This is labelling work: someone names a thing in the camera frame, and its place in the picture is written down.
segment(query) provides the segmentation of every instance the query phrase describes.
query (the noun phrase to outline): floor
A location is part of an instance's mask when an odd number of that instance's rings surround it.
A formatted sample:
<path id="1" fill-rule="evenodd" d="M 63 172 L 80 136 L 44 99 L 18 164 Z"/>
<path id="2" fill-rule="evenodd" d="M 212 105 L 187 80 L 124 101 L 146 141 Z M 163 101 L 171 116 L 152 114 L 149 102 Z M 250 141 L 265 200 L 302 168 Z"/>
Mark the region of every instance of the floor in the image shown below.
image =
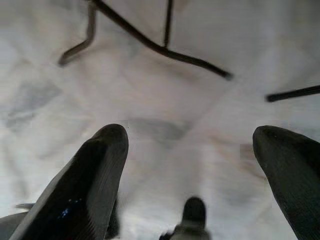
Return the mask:
<path id="1" fill-rule="evenodd" d="M 164 0 L 108 0 L 157 43 Z M 158 55 L 101 14 L 84 38 L 76 0 L 0 3 L 0 217 L 37 200 L 100 127 L 129 135 L 120 183 L 121 239 L 158 239 L 201 196 L 214 240 L 292 240 L 252 150 L 261 125 L 320 141 L 320 95 L 266 103 L 264 95 L 320 83 L 317 0 L 176 0 L 170 48 L 234 73 L 233 81 Z"/>

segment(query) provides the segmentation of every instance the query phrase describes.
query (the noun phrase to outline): black metal rod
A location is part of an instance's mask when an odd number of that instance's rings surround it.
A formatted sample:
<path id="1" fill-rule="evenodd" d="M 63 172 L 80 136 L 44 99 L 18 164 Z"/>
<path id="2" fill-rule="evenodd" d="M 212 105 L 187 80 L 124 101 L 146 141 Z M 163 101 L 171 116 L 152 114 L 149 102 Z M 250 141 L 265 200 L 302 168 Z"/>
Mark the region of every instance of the black metal rod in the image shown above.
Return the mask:
<path id="1" fill-rule="evenodd" d="M 171 18 L 172 18 L 172 9 L 174 7 L 174 0 L 167 1 L 167 9 L 166 9 L 166 18 L 165 18 L 165 30 L 164 30 L 164 47 L 167 49 L 170 40 L 171 33 Z"/>
<path id="2" fill-rule="evenodd" d="M 293 91 L 270 94 L 266 96 L 266 101 L 272 103 L 280 100 L 309 96 L 314 94 L 320 94 L 320 85 L 306 87 Z"/>
<path id="3" fill-rule="evenodd" d="M 104 15 L 106 15 L 113 22 L 115 22 L 117 25 L 119 25 L 121 28 L 127 31 L 131 36 L 136 38 L 138 41 L 140 41 L 143 45 L 150 48 L 151 50 L 168 58 L 204 68 L 206 70 L 214 72 L 215 74 L 225 78 L 226 80 L 232 79 L 233 75 L 231 73 L 224 71 L 207 61 L 168 50 L 165 47 L 154 43 L 101 0 L 92 0 L 92 2 L 95 4 L 97 10 L 101 11 Z"/>
<path id="4" fill-rule="evenodd" d="M 91 43 L 94 41 L 94 38 L 96 35 L 96 16 L 97 16 L 96 7 L 91 1 L 89 1 L 88 2 L 88 26 L 86 30 L 86 39 L 80 44 L 72 47 L 71 49 L 69 49 L 68 51 L 62 54 L 62 56 L 58 61 L 58 64 L 60 66 L 66 65 L 69 62 L 71 57 L 73 57 L 80 51 L 89 47 Z"/>

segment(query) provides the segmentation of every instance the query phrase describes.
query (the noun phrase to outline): metal chair leg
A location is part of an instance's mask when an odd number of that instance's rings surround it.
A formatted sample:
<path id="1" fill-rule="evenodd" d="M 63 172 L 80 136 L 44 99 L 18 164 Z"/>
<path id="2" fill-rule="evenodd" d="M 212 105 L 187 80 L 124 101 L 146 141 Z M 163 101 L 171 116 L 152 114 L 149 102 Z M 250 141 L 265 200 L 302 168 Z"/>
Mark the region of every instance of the metal chair leg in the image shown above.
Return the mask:
<path id="1" fill-rule="evenodd" d="M 265 98 L 267 102 L 272 103 L 280 100 L 298 98 L 298 97 L 309 96 L 314 94 L 320 94 L 320 85 L 306 87 L 306 88 L 293 90 L 293 91 L 270 94 L 270 95 L 267 95 Z"/>
<path id="2" fill-rule="evenodd" d="M 70 58 L 86 49 L 94 41 L 96 35 L 96 16 L 97 8 L 94 3 L 90 0 L 88 2 L 88 26 L 86 30 L 86 39 L 80 44 L 65 51 L 60 57 L 58 64 L 63 67 L 70 62 Z"/>
<path id="3" fill-rule="evenodd" d="M 167 6 L 167 16 L 166 16 L 166 26 L 165 26 L 165 36 L 164 36 L 164 46 L 160 46 L 155 42 L 151 41 L 145 35 L 143 35 L 140 31 L 138 31 L 134 26 L 132 26 L 129 22 L 127 22 L 123 17 L 117 14 L 113 9 L 111 9 L 107 4 L 105 4 L 102 0 L 90 0 L 89 1 L 89 23 L 87 29 L 87 39 L 80 43 L 79 45 L 71 48 L 66 51 L 59 60 L 59 65 L 64 66 L 67 64 L 67 60 L 73 55 L 77 54 L 81 50 L 87 48 L 93 41 L 96 30 L 96 12 L 100 11 L 110 20 L 115 22 L 119 27 L 124 29 L 127 33 L 129 33 L 132 37 L 137 39 L 140 43 L 145 45 L 147 48 L 161 54 L 167 58 L 174 59 L 183 63 L 191 64 L 198 66 L 200 68 L 209 70 L 219 76 L 225 78 L 226 80 L 231 80 L 233 78 L 233 74 L 227 71 L 222 70 L 221 68 L 204 61 L 199 58 L 195 58 L 192 56 L 184 55 L 175 51 L 171 51 L 167 48 L 170 37 L 170 26 L 171 26 L 171 16 L 172 16 L 172 8 L 173 8 L 173 0 L 168 0 Z"/>

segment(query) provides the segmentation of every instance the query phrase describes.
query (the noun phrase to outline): metal bar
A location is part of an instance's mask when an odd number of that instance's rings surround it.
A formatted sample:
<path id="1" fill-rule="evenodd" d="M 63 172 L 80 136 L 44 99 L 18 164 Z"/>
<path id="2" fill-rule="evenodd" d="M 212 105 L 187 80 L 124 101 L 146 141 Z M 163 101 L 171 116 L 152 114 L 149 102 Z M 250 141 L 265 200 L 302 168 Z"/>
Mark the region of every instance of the metal bar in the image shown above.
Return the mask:
<path id="1" fill-rule="evenodd" d="M 167 9 L 166 9 L 166 19 L 165 19 L 165 32 L 164 32 L 164 47 L 167 49 L 170 40 L 171 33 L 171 18 L 172 18 L 172 9 L 174 6 L 174 0 L 167 1 Z"/>
<path id="2" fill-rule="evenodd" d="M 69 49 L 68 51 L 64 52 L 62 56 L 60 57 L 58 64 L 60 66 L 65 66 L 69 61 L 70 58 L 79 53 L 80 51 L 86 49 L 91 45 L 91 43 L 94 41 L 95 35 L 96 35 L 96 17 L 97 17 L 97 9 L 95 4 L 93 4 L 91 1 L 88 2 L 88 26 L 86 30 L 86 39 Z"/>
<path id="3" fill-rule="evenodd" d="M 233 78 L 233 75 L 231 73 L 224 71 L 221 68 L 218 68 L 217 66 L 212 65 L 207 61 L 168 50 L 165 47 L 154 43 L 153 41 L 148 39 L 146 36 L 144 36 L 141 32 L 139 32 L 130 23 L 128 23 L 125 19 L 123 19 L 120 15 L 118 15 L 114 10 L 112 10 L 109 6 L 107 6 L 101 0 L 92 0 L 92 2 L 95 4 L 97 10 L 101 11 L 104 15 L 106 15 L 108 18 L 110 18 L 112 21 L 118 24 L 121 28 L 127 31 L 130 35 L 132 35 L 134 38 L 140 41 L 143 45 L 152 49 L 153 51 L 161 55 L 164 55 L 168 58 L 204 68 L 206 70 L 214 72 L 215 74 L 218 74 L 219 76 L 225 78 L 226 80 L 231 80 Z"/>
<path id="4" fill-rule="evenodd" d="M 309 96 L 314 94 L 320 94 L 320 85 L 306 87 L 294 91 L 270 94 L 266 96 L 266 101 L 272 103 L 280 100 Z"/>

